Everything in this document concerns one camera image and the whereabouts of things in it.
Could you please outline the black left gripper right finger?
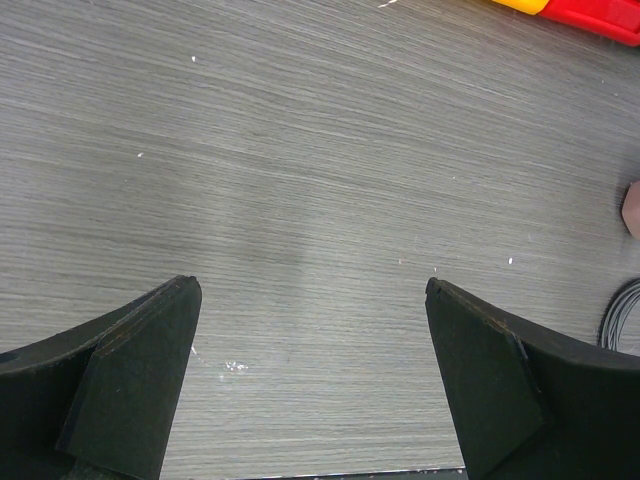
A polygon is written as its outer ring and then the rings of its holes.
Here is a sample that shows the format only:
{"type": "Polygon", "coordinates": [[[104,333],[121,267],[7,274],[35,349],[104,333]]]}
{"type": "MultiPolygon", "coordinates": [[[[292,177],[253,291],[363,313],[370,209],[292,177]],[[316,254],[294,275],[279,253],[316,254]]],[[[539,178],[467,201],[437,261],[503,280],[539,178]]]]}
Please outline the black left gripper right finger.
{"type": "Polygon", "coordinates": [[[471,479],[636,479],[639,359],[426,286],[437,363],[471,479]]]}

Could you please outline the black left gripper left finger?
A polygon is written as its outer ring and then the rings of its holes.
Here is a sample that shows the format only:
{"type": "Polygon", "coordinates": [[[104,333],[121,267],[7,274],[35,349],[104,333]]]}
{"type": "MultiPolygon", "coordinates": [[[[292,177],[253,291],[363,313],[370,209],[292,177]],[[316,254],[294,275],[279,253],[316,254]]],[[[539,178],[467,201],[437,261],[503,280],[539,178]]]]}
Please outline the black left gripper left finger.
{"type": "Polygon", "coordinates": [[[2,478],[159,478],[201,303],[177,276],[2,353],[2,478]]]}

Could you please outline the pink white mug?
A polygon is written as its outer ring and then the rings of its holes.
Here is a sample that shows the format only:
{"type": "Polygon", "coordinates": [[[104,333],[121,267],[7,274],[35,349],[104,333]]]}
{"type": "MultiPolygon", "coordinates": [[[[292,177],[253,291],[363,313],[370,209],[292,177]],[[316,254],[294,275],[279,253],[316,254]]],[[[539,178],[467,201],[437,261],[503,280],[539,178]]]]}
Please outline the pink white mug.
{"type": "Polygon", "coordinates": [[[630,235],[640,238],[640,181],[630,184],[621,208],[621,215],[630,235]]]}

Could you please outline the yellow plastic bin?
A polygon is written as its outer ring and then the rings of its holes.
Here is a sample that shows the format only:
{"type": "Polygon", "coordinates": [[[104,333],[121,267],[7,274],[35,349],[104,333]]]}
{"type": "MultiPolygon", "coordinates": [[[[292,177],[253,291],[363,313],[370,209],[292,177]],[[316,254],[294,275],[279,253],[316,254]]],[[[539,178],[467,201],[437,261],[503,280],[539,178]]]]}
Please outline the yellow plastic bin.
{"type": "Polygon", "coordinates": [[[493,0],[495,3],[507,6],[516,11],[528,14],[539,14],[548,4],[549,0],[493,0]]]}

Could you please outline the red plastic bin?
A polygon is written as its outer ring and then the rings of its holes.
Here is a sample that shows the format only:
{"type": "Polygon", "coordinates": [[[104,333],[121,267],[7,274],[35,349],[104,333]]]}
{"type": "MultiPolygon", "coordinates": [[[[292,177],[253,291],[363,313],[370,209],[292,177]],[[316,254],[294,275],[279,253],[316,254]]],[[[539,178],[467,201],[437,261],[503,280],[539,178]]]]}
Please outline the red plastic bin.
{"type": "Polygon", "coordinates": [[[637,0],[551,0],[539,15],[627,46],[639,46],[637,0]]]}

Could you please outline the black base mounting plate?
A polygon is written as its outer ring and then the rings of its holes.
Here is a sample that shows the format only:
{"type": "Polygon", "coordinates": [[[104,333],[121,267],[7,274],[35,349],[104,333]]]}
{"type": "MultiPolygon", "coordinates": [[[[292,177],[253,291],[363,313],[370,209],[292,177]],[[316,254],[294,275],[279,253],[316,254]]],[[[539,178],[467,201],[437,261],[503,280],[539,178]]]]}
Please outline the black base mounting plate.
{"type": "Polygon", "coordinates": [[[287,477],[286,480],[468,480],[468,474],[464,467],[454,467],[352,474],[301,475],[287,477]]]}

